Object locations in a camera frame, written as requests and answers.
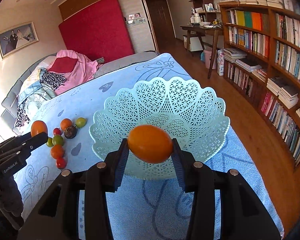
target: wooden bookcase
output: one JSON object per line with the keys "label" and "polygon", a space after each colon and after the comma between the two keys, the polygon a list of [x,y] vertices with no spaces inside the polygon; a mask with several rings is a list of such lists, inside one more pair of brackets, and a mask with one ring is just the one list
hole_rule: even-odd
{"label": "wooden bookcase", "polygon": [[189,2],[193,3],[193,8],[200,8],[202,7],[202,9],[205,11],[204,13],[199,13],[199,15],[205,15],[207,18],[207,22],[213,22],[215,19],[217,19],[217,13],[218,12],[207,12],[206,8],[205,8],[205,4],[209,4],[212,3],[213,7],[214,7],[214,3],[213,0],[190,0]]}
{"label": "wooden bookcase", "polygon": [[[252,29],[252,28],[240,26],[240,25],[230,24],[229,19],[228,19],[228,14],[227,14],[229,9],[237,9],[237,10],[241,10],[241,11],[250,11],[250,12],[268,14],[269,15],[269,22],[270,22],[270,32],[268,33],[266,31],[260,31],[260,30],[255,30],[255,29]],[[256,104],[252,104],[250,98],[245,94],[245,91],[241,90],[241,88],[237,84],[235,84],[230,78],[228,78],[227,73],[228,73],[229,62],[226,61],[226,60],[225,60],[225,70],[224,70],[225,74],[224,74],[223,77],[229,83],[231,83],[236,88],[236,90],[238,90],[239,93],[242,94],[242,96],[255,108],[255,110],[259,113],[259,115],[262,117],[262,119],[269,126],[271,131],[278,138],[279,142],[282,144],[282,147],[287,151],[287,153],[289,153],[289,155],[291,156],[291,159],[293,159],[292,154],[289,151],[288,146],[285,144],[285,142],[283,141],[283,139],[281,137],[281,134],[278,133],[277,129],[274,127],[274,125],[269,120],[269,118],[267,116],[265,116],[265,114],[263,112],[261,112],[261,107],[263,105],[263,101],[264,101],[266,93],[270,92],[274,96],[274,99],[279,101],[279,103],[283,106],[283,108],[287,111],[287,113],[290,115],[290,117],[294,120],[294,122],[296,123],[296,125],[300,129],[300,118],[296,113],[296,110],[298,108],[300,108],[300,81],[297,78],[295,78],[295,76],[293,76],[290,72],[288,72],[287,70],[282,68],[280,65],[275,63],[276,43],[277,43],[277,41],[280,41],[281,43],[285,43],[285,44],[289,45],[290,47],[294,48],[299,53],[300,53],[300,48],[298,46],[288,42],[287,40],[282,39],[282,38],[277,36],[277,23],[276,23],[275,14],[278,13],[278,14],[281,14],[281,15],[286,15],[290,18],[294,18],[294,19],[299,20],[299,21],[300,21],[300,15],[295,14],[294,12],[289,11],[289,10],[275,8],[275,7],[269,7],[269,6],[264,6],[264,5],[239,4],[239,3],[236,4],[236,5],[234,5],[234,4],[220,4],[220,11],[221,11],[221,17],[222,17],[222,22],[223,22],[224,47],[225,48],[239,48],[239,49],[247,52],[248,56],[250,58],[253,57],[255,59],[255,61],[258,62],[258,64],[260,64],[263,68],[267,69],[266,82],[262,82],[260,79],[258,79],[252,73],[249,73],[249,72],[245,71],[243,68],[241,68],[240,66],[233,63],[235,65],[235,67],[242,70],[245,74],[249,75],[254,81],[258,82],[258,84],[261,85],[262,90],[261,90],[261,95],[260,95],[260,102],[258,103],[258,105],[256,106]],[[238,44],[230,42],[229,41],[229,26],[237,27],[237,28],[241,28],[241,29],[244,29],[244,30],[249,30],[249,31],[253,31],[255,33],[261,33],[263,35],[269,36],[270,37],[270,39],[269,39],[269,43],[270,43],[269,44],[269,46],[270,46],[270,48],[269,48],[269,57],[268,58],[264,57],[262,54],[253,52],[251,50],[246,49],[243,46],[240,46]],[[294,107],[288,109],[278,99],[278,97],[275,96],[266,87],[268,78],[272,78],[272,77],[276,77],[276,76],[284,77],[288,84],[293,85],[294,87],[296,87],[299,90],[299,93],[298,93],[299,100],[298,100],[298,103]]]}

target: wooden door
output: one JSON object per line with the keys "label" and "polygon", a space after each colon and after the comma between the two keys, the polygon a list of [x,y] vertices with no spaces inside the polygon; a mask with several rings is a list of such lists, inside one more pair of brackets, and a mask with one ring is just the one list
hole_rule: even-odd
{"label": "wooden door", "polygon": [[158,46],[162,48],[175,40],[167,0],[146,0],[146,3]]}

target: pink trash can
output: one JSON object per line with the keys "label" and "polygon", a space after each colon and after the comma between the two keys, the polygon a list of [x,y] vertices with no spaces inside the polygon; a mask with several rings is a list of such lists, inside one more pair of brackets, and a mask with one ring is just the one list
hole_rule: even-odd
{"label": "pink trash can", "polygon": [[[203,52],[204,52],[204,59],[205,59],[206,68],[209,68],[210,67],[211,54],[212,54],[212,48],[207,47]],[[217,55],[217,52],[216,52],[212,69],[217,68],[217,58],[218,58],[218,55]]]}

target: orange egg-shaped fruit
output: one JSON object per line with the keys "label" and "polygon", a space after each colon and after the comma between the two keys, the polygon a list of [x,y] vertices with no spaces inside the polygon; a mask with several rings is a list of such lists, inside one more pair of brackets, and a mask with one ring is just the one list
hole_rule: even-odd
{"label": "orange egg-shaped fruit", "polygon": [[45,132],[48,134],[48,128],[45,122],[37,120],[31,125],[31,137],[36,136],[39,133]]}
{"label": "orange egg-shaped fruit", "polygon": [[129,132],[128,147],[137,158],[146,163],[162,163],[172,153],[172,140],[165,130],[143,124]]}
{"label": "orange egg-shaped fruit", "polygon": [[63,119],[63,120],[61,121],[61,123],[60,123],[60,128],[61,128],[63,131],[65,131],[66,128],[68,128],[68,127],[71,126],[71,125],[72,125],[72,121],[71,121],[70,119],[66,118],[66,119]]}
{"label": "orange egg-shaped fruit", "polygon": [[65,154],[65,150],[60,144],[56,144],[51,148],[50,154],[54,159],[62,158],[63,155]]}

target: framed wedding photo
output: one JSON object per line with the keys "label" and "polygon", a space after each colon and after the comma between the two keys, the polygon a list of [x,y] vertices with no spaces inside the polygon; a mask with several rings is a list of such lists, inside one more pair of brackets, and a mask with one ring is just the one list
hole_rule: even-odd
{"label": "framed wedding photo", "polygon": [[1,58],[39,41],[33,22],[22,23],[0,32]]}

